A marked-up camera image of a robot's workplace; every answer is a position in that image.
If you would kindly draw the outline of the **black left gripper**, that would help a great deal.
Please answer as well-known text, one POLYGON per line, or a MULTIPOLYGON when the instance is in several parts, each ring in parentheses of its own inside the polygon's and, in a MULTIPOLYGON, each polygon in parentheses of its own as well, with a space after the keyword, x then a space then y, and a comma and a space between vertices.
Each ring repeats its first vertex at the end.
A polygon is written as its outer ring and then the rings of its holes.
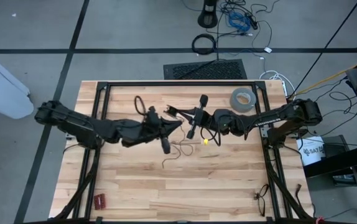
POLYGON ((145 129, 154 139, 160 139, 164 154, 170 154, 168 137, 181 125, 181 120, 172 121, 160 117, 153 106, 145 114, 145 129))

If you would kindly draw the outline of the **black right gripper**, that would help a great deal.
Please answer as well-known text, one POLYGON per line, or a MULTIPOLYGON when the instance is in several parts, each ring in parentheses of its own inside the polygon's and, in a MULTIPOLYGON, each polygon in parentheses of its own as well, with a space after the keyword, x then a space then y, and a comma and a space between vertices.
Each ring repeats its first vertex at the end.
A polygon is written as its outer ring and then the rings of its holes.
POLYGON ((203 110, 207 103, 208 96, 201 95, 200 105, 198 106, 198 108, 195 107, 189 110, 176 109, 177 113, 180 114, 183 118, 185 118, 191 125, 191 128, 187 133, 188 139, 193 139, 197 126, 203 126, 208 121, 210 115, 203 110))

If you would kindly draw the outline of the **black cord spool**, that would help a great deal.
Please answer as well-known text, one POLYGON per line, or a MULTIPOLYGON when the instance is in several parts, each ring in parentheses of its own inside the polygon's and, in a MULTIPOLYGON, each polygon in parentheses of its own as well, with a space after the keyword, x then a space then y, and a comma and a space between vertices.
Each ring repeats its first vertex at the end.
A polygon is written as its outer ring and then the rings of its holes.
POLYGON ((179 110, 173 106, 167 105, 166 110, 164 111, 165 114, 169 115, 172 118, 176 118, 179 110))

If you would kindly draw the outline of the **black floor vent grate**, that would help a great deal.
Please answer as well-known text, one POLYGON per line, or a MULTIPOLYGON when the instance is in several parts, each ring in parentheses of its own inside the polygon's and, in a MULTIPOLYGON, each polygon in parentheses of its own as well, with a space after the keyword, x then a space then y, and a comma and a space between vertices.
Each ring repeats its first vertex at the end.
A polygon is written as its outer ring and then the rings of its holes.
POLYGON ((176 63, 163 66, 165 80, 247 80, 241 59, 176 63))

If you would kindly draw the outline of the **black floor stand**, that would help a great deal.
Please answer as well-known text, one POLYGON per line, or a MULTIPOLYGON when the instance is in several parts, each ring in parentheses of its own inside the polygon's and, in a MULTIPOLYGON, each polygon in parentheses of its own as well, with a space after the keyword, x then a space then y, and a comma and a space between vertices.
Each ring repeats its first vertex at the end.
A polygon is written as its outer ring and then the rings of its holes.
POLYGON ((216 15, 216 5, 218 0, 203 0, 203 7, 198 17, 198 25, 210 29, 214 28, 218 23, 216 15))

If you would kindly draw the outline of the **red screw bit box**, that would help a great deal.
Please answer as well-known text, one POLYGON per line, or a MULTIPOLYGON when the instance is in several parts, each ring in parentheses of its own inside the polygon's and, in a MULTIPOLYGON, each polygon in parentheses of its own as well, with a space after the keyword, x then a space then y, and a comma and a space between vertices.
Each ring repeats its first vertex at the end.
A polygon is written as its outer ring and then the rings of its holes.
POLYGON ((105 194, 94 196, 95 210, 103 210, 106 208, 105 194))

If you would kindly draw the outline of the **black power strip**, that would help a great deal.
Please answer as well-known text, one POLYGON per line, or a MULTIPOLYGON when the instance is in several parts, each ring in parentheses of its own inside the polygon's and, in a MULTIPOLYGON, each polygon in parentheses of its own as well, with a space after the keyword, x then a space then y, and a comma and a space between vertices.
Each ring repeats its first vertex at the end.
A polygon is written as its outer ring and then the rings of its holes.
POLYGON ((254 30, 258 30, 258 24, 256 18, 252 14, 247 14, 246 17, 249 19, 249 23, 254 30))

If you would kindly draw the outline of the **white printed paper sheet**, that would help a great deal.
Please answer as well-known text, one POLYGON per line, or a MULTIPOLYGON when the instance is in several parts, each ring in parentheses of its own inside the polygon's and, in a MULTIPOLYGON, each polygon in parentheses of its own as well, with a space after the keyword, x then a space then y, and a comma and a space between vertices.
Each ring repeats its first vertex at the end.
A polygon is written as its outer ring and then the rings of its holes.
POLYGON ((320 161, 323 157, 326 157, 324 142, 320 136, 298 139, 297 146, 301 153, 303 166, 313 164, 320 161))

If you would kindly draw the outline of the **black diagonal rig pole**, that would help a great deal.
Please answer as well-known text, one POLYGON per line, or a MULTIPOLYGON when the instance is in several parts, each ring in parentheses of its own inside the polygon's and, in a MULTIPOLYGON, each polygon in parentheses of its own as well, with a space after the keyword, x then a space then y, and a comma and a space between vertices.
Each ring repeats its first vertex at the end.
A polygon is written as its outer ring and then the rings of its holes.
POLYGON ((325 44, 323 50, 319 53, 318 57, 316 58, 316 60, 314 61, 314 63, 311 65, 311 67, 307 70, 307 72, 305 73, 305 75, 303 76, 303 78, 301 79, 301 81, 299 82, 299 84, 296 86, 296 88, 294 89, 293 93, 291 95, 289 95, 287 97, 287 100, 291 100, 294 96, 295 93, 297 92, 297 90, 299 89, 299 87, 301 86, 301 84, 304 82, 304 80, 307 78, 307 76, 309 75, 309 73, 312 71, 312 68, 317 64, 317 62, 320 60, 321 56, 324 54, 325 50, 328 48, 328 46, 331 44, 332 40, 336 37, 336 35, 339 33, 340 29, 344 26, 344 24, 346 23, 346 21, 350 18, 350 16, 352 15, 352 13, 354 12, 354 10, 357 8, 357 2, 355 3, 355 5, 351 8, 350 12, 347 14, 347 16, 344 18, 344 20, 341 22, 340 26, 337 28, 337 30, 335 31, 335 33, 330 37, 329 41, 325 44))

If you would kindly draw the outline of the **black table beam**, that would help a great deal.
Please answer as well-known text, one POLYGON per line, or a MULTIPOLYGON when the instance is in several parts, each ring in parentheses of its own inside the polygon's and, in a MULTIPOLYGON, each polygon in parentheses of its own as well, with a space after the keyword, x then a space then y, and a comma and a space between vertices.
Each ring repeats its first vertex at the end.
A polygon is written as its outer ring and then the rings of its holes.
POLYGON ((357 168, 357 148, 304 166, 304 172, 306 177, 315 177, 329 173, 343 175, 344 171, 350 167, 353 170, 357 168))

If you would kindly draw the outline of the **white cylindrical bin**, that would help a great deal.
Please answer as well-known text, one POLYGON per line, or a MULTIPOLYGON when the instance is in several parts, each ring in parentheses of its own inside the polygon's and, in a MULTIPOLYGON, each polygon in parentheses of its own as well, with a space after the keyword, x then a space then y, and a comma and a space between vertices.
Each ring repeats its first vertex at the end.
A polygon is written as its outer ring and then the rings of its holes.
POLYGON ((30 90, 0 64, 0 113, 12 119, 21 119, 34 110, 30 90))

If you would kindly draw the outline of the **black aluminium table frame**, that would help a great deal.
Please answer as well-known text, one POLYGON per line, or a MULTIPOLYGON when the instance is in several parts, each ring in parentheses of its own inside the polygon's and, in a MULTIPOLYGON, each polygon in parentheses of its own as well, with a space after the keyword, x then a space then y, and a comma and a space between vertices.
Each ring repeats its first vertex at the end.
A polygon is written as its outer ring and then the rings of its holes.
MULTIPOLYGON (((133 99, 140 96, 146 106, 164 114, 167 105, 190 109, 208 96, 207 112, 230 107, 230 96, 237 88, 256 89, 260 111, 278 108, 286 99, 277 81, 179 82, 162 81, 113 83, 109 93, 101 94, 108 104, 108 119, 140 120, 133 99)), ((313 212, 310 193, 297 143, 287 139, 278 151, 262 149, 258 129, 247 138, 223 136, 221 145, 203 142, 207 131, 197 130, 186 139, 190 126, 184 124, 169 139, 172 152, 163 153, 160 141, 126 148, 105 144, 101 149, 95 194, 105 194, 106 208, 95 210, 94 201, 83 197, 79 215, 90 209, 90 220, 139 222, 260 222, 267 217, 295 217, 294 209, 278 187, 268 179, 266 156, 274 170, 282 172, 291 196, 308 215, 313 212)))

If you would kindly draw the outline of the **grey duct tape roll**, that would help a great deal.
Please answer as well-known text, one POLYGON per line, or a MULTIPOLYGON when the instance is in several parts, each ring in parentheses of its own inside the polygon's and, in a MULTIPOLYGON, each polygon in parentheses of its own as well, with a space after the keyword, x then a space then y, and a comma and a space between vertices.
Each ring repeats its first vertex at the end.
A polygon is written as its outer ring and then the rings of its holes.
POLYGON ((257 102, 257 98, 252 90, 248 88, 235 89, 230 97, 229 103, 237 112, 246 113, 251 111, 257 102))

